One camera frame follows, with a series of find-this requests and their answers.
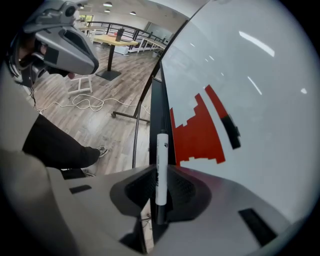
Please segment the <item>black pants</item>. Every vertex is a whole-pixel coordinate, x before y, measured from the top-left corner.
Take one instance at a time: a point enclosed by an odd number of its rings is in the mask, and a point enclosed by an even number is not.
[[[57,169],[85,168],[93,165],[100,156],[98,149],[80,145],[41,114],[22,150],[41,160],[46,167]]]

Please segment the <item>ceiling light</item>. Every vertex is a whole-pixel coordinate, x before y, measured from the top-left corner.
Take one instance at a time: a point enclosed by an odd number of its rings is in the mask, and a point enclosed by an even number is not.
[[[111,6],[112,6],[112,2],[105,2],[105,3],[103,4],[103,6],[111,7]]]

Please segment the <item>wooden floor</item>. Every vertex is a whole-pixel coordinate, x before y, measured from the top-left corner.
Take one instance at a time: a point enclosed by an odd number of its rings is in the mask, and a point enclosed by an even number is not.
[[[94,44],[98,57],[99,68],[96,72],[107,67],[110,47]],[[123,56],[114,53],[112,69],[122,72],[120,76],[112,81],[105,80],[97,75],[92,75],[93,93],[88,95],[98,99],[115,98],[125,104],[136,105],[142,90],[158,60],[152,57],[152,52],[129,53]],[[44,74],[34,86],[34,95],[37,109],[45,108],[52,102],[61,105],[70,105],[73,98],[68,98],[66,87],[69,91],[77,88],[78,81],[70,81],[68,77],[60,75]],[[76,102],[87,99],[79,96]],[[92,105],[98,105],[99,101],[89,98]],[[150,90],[147,93],[143,105],[150,111]],[[87,106],[82,102],[79,107]],[[83,146],[97,147],[107,145],[109,152],[97,163],[96,175],[116,173],[132,168],[133,144],[136,121],[131,118],[117,116],[111,117],[112,111],[133,114],[135,106],[125,106],[115,100],[107,100],[103,108],[98,112],[92,112],[89,108],[85,110],[77,107],[61,108],[54,104],[44,111],[43,115],[58,126],[61,130],[72,136]],[[150,119],[148,113],[141,108],[141,118]],[[136,167],[149,164],[149,125],[143,121],[139,123],[136,151]]]

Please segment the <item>red design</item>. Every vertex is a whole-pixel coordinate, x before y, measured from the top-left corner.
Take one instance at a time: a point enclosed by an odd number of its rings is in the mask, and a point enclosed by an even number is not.
[[[187,121],[186,126],[176,128],[174,111],[170,109],[176,165],[179,166],[180,161],[189,161],[191,157],[216,159],[220,164],[226,159],[216,127],[200,94],[195,100],[198,103],[194,108],[195,116]]]
[[[220,119],[227,117],[228,113],[225,110],[224,105],[222,105],[220,99],[216,95],[214,89],[211,88],[210,84],[205,88],[205,91],[208,94],[210,100],[212,101]]]

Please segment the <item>cord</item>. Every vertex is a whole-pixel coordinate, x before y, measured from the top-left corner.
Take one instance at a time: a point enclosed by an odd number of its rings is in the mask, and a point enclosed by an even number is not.
[[[90,100],[88,100],[87,98],[79,101],[78,103],[75,103],[75,102],[74,102],[75,99],[78,98],[79,96],[88,96],[88,97],[94,98],[94,99],[100,101],[101,104],[100,104],[100,105],[97,105],[97,106],[91,105],[91,104],[90,104]],[[39,108],[37,111],[38,111],[38,112],[40,112],[40,111],[45,111],[46,109],[48,109],[49,107],[51,107],[53,104],[57,104],[57,105],[59,105],[60,108],[77,107],[77,108],[80,109],[80,110],[86,110],[86,109],[90,108],[93,112],[98,112],[98,111],[101,110],[102,107],[104,106],[105,101],[108,101],[108,100],[114,100],[114,101],[117,101],[117,102],[119,102],[119,103],[121,103],[121,104],[123,104],[123,105],[129,106],[129,107],[132,107],[132,106],[135,106],[135,107],[136,107],[136,106],[137,106],[137,105],[125,104],[125,103],[120,102],[119,100],[117,100],[117,99],[115,99],[115,98],[106,98],[106,99],[102,100],[102,99],[96,98],[96,97],[94,97],[94,96],[81,93],[81,94],[79,94],[79,95],[77,95],[77,96],[74,97],[74,99],[72,100],[72,105],[62,106],[62,105],[60,105],[58,102],[55,101],[55,102],[52,102],[49,106],[47,106],[47,107],[45,107],[45,108]],[[81,102],[84,102],[84,101],[88,101],[89,105],[88,105],[87,107],[79,107],[78,105],[79,105]],[[141,106],[144,108],[145,112],[147,112],[147,113],[150,115],[150,113],[146,110],[145,106],[143,106],[143,105],[141,105]]]
[[[34,103],[33,107],[35,109],[37,109],[37,107],[36,107],[36,99],[35,99],[35,90],[32,87],[30,89],[31,89],[30,97],[33,99],[33,103]]]
[[[150,224],[150,219],[147,220],[146,224],[144,226],[142,226],[142,228],[144,229],[148,224],[149,224],[149,230],[152,230],[151,224]]]

